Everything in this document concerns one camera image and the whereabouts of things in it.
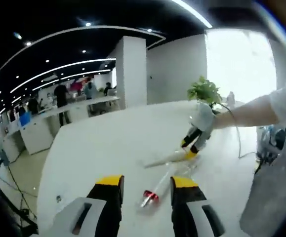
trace ceiling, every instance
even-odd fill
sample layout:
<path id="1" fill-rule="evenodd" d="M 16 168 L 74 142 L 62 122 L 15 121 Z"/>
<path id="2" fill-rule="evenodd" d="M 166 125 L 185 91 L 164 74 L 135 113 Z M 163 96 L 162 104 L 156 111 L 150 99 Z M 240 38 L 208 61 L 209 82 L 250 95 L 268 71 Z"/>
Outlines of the ceiling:
<path id="1" fill-rule="evenodd" d="M 203 4 L 196 0 L 184 1 L 200 12 L 213 27 L 253 27 L 271 35 L 247 4 L 241 7 L 236 1 L 235 6 L 217 6 L 213 0 Z M 128 27 L 142 32 L 105 27 L 92 29 L 85 27 L 88 22 L 96 27 Z M 51 34 L 74 28 L 77 29 L 37 42 Z M 149 34 L 147 29 L 152 29 L 152 33 L 159 36 Z M 166 43 L 201 34 L 205 29 L 208 28 L 200 20 L 171 0 L 0 2 L 0 68 L 3 66 L 0 70 L 0 101 L 3 100 L 0 110 L 8 108 L 14 97 L 29 96 L 33 88 L 43 84 L 42 79 L 53 73 L 61 78 L 112 69 L 115 61 L 78 64 L 37 77 L 10 93 L 18 85 L 43 72 L 75 62 L 108 57 L 125 35 L 145 38 L 149 46 L 159 41 L 160 37 L 165 38 L 161 43 Z M 22 39 L 15 37 L 15 32 Z M 29 47 L 26 46 L 28 41 L 33 42 Z"/>

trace ceiling light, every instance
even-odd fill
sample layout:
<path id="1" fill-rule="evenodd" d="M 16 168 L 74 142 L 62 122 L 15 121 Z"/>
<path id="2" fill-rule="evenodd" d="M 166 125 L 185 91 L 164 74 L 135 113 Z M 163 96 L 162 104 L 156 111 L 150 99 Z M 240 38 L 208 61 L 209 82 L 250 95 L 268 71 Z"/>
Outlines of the ceiling light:
<path id="1" fill-rule="evenodd" d="M 19 99 L 21 99 L 21 96 L 19 96 L 19 97 L 16 98 L 15 100 L 13 100 L 13 101 L 11 102 L 11 104 L 13 104 L 14 102 L 16 102 L 16 101 L 19 100 Z"/>
<path id="2" fill-rule="evenodd" d="M 52 83 L 57 82 L 57 81 L 59 81 L 59 79 L 56 79 L 56 80 L 50 81 L 50 82 L 45 83 L 45 84 L 43 84 L 43 85 L 40 85 L 40 86 L 38 86 L 38 87 L 34 88 L 32 91 L 37 90 L 37 89 L 40 89 L 40 88 L 42 88 L 42 87 L 44 87 L 44 86 L 46 86 L 46 85 L 52 84 Z"/>
<path id="3" fill-rule="evenodd" d="M 206 27 L 212 28 L 212 25 L 203 16 L 201 16 L 200 13 L 195 11 L 191 6 L 189 6 L 188 4 L 183 2 L 182 0 L 171 0 L 171 1 L 178 4 L 179 6 L 181 6 L 182 8 L 187 10 L 188 12 L 190 12 L 192 15 L 197 17 L 203 24 L 205 24 Z"/>
<path id="4" fill-rule="evenodd" d="M 1 115 L 1 113 L 2 113 L 3 111 L 5 111 L 5 108 L 3 108 L 3 109 L 0 111 L 0 115 Z"/>
<path id="5" fill-rule="evenodd" d="M 71 64 L 67 64 L 67 65 L 64 65 L 64 66 L 60 66 L 58 68 L 54 68 L 54 69 L 51 69 L 51 70 L 48 70 L 47 72 L 43 72 L 41 74 L 38 74 L 36 75 L 35 77 L 32 77 L 30 79 L 28 79 L 27 81 L 19 84 L 16 88 L 14 88 L 13 90 L 10 91 L 10 93 L 13 93 L 15 90 L 19 89 L 21 86 L 25 85 L 26 83 L 40 77 L 40 76 L 43 76 L 47 73 L 50 73 L 50 72 L 53 72 L 53 71 L 56 71 L 58 69 L 62 69 L 62 68 L 66 68 L 66 67 L 70 67 L 70 66 L 74 66 L 74 65 L 78 65 L 78 64 L 82 64 L 82 63 L 92 63 L 92 62 L 101 62 L 101 61 L 115 61 L 116 58 L 103 58 L 103 59 L 93 59 L 93 60 L 87 60 L 87 61 L 81 61 L 81 62 L 76 62 L 76 63 L 71 63 Z"/>
<path id="6" fill-rule="evenodd" d="M 22 36 L 20 36 L 19 33 L 13 32 L 13 35 L 14 35 L 16 38 L 18 38 L 19 40 L 22 39 Z"/>
<path id="7" fill-rule="evenodd" d="M 76 77 L 76 76 L 91 74 L 91 73 L 100 73 L 100 72 L 109 72 L 109 71 L 111 71 L 111 70 L 110 70 L 110 69 L 106 69 L 106 70 L 92 71 L 92 72 L 87 72 L 87 73 L 79 73 L 79 74 L 75 74 L 75 75 L 71 75 L 71 76 L 64 77 L 64 78 L 62 78 L 61 80 L 67 79 L 67 78 Z"/>

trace green leaves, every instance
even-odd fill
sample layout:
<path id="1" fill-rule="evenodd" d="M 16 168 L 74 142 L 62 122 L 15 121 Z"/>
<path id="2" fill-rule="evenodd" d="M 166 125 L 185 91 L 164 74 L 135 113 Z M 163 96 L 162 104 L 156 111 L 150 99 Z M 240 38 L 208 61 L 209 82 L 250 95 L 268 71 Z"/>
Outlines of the green leaves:
<path id="1" fill-rule="evenodd" d="M 200 76 L 198 82 L 191 84 L 191 88 L 188 89 L 188 98 L 206 100 L 210 104 L 220 103 L 222 97 L 218 93 L 219 88 L 209 80 L 206 80 L 203 76 Z"/>

